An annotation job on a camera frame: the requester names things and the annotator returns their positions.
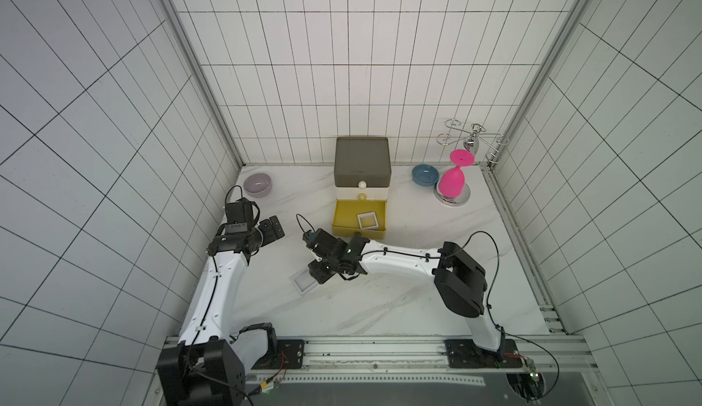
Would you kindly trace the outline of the white brooch box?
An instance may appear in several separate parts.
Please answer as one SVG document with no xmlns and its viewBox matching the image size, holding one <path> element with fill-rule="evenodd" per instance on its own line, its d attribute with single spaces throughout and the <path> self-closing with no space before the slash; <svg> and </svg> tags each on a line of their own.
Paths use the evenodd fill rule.
<svg viewBox="0 0 702 406">
<path fill-rule="evenodd" d="M 318 287 L 308 268 L 304 268 L 291 277 L 291 282 L 300 296 L 306 296 Z"/>
<path fill-rule="evenodd" d="M 360 213 L 356 217 L 358 218 L 359 228 L 362 230 L 378 230 L 380 228 L 380 221 L 376 212 Z"/>
</svg>

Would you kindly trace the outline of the three-tier drawer cabinet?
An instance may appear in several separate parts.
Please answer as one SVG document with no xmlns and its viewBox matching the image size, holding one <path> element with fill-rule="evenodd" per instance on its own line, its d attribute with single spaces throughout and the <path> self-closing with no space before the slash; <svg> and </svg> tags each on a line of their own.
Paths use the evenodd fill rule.
<svg viewBox="0 0 702 406">
<path fill-rule="evenodd" d="M 360 234 L 378 241 L 385 238 L 391 174 L 389 139 L 339 137 L 336 140 L 334 235 Z M 378 230 L 359 228 L 356 216 L 365 212 L 376 212 L 380 221 Z"/>
</svg>

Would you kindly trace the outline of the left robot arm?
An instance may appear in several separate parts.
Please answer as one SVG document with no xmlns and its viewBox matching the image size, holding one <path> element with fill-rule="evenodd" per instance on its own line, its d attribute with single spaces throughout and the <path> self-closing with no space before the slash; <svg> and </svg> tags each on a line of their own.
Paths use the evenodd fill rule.
<svg viewBox="0 0 702 406">
<path fill-rule="evenodd" d="M 247 374 L 258 364 L 283 365 L 274 327 L 259 323 L 232 331 L 228 312 L 250 260 L 284 236 L 275 216 L 261 217 L 245 197 L 226 201 L 225 220 L 206 250 L 207 259 L 177 344 L 165 347 L 156 371 L 168 405 L 252 403 Z"/>
</svg>

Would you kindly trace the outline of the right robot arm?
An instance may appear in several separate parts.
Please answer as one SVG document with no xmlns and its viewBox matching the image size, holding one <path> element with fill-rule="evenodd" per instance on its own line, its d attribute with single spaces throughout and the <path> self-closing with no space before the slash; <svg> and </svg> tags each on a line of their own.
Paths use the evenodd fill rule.
<svg viewBox="0 0 702 406">
<path fill-rule="evenodd" d="M 323 230 L 303 233 L 305 246 L 316 259 L 310 276 L 320 285 L 333 276 L 352 281 L 369 274 L 387 274 L 432 282 L 446 309 L 463 318 L 469 339 L 445 343 L 454 368 L 516 369 L 523 360 L 507 347 L 506 331 L 491 313 L 486 269 L 462 245 L 445 242 L 438 249 L 390 246 L 355 234 L 349 241 Z"/>
</svg>

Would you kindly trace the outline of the purple bowl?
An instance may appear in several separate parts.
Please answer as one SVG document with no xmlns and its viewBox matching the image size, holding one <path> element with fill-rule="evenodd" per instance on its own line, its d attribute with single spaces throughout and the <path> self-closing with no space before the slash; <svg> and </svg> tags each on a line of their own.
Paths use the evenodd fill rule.
<svg viewBox="0 0 702 406">
<path fill-rule="evenodd" d="M 243 182 L 244 192 L 254 198 L 263 198 L 272 192 L 272 178 L 267 173 L 254 173 Z"/>
</svg>

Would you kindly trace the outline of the blue bowl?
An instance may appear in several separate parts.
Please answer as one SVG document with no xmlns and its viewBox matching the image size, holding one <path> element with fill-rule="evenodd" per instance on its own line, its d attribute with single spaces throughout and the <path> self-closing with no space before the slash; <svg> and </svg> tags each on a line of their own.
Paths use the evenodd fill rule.
<svg viewBox="0 0 702 406">
<path fill-rule="evenodd" d="M 411 171 L 412 180 L 422 187 L 433 187 L 440 178 L 440 174 L 434 166 L 428 164 L 420 164 L 415 166 Z"/>
</svg>

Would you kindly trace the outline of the pink plastic goblet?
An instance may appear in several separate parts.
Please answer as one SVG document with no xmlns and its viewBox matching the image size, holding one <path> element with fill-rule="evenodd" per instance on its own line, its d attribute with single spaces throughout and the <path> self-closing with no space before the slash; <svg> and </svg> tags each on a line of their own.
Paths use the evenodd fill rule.
<svg viewBox="0 0 702 406">
<path fill-rule="evenodd" d="M 454 167 L 442 175 L 437 185 L 438 192 L 449 199 L 458 198 L 464 190 L 465 177 L 463 168 L 472 166 L 475 156 L 466 149 L 453 150 L 450 161 Z"/>
</svg>

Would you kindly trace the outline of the chrome glass rack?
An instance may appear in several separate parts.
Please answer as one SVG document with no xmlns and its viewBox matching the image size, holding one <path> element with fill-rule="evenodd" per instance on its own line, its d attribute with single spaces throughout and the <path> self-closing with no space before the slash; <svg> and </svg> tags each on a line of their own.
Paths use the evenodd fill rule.
<svg viewBox="0 0 702 406">
<path fill-rule="evenodd" d="M 475 156 L 475 162 L 473 164 L 477 163 L 477 157 L 479 153 L 482 150 L 484 150 L 484 161 L 481 162 L 481 165 L 486 166 L 486 168 L 492 168 L 497 164 L 500 153 L 505 148 L 507 148 L 510 142 L 509 138 L 505 134 L 490 133 L 486 130 L 486 128 L 483 125 L 478 123 L 468 125 L 466 122 L 462 122 L 456 118 L 451 118 L 445 121 L 445 126 L 448 130 L 448 133 L 442 133 L 438 135 L 437 142 L 445 148 L 448 148 L 450 145 L 457 144 L 458 147 L 454 150 L 469 150 Z M 439 181 L 434 187 L 434 194 L 436 198 L 440 202 L 443 202 L 445 205 L 453 207 L 458 207 L 466 204 L 470 199 L 470 188 L 468 187 L 468 184 L 466 182 L 465 173 L 464 177 L 464 190 L 458 198 L 449 199 L 442 196 L 442 194 L 440 194 L 437 189 Z"/>
</svg>

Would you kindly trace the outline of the aluminium mounting rail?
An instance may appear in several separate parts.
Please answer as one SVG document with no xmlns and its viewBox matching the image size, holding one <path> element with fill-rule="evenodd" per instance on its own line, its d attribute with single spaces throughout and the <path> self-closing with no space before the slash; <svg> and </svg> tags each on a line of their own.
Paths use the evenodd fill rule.
<svg viewBox="0 0 702 406">
<path fill-rule="evenodd" d="M 262 382 L 455 383 L 483 385 L 488 375 L 544 380 L 546 389 L 581 376 L 593 391 L 603 383 L 578 336 L 508 336 L 501 349 L 479 349 L 468 337 L 309 337 L 269 341 L 257 329 L 238 339 L 188 346 L 169 338 L 157 360 L 162 383 L 188 375 L 236 388 Z"/>
</svg>

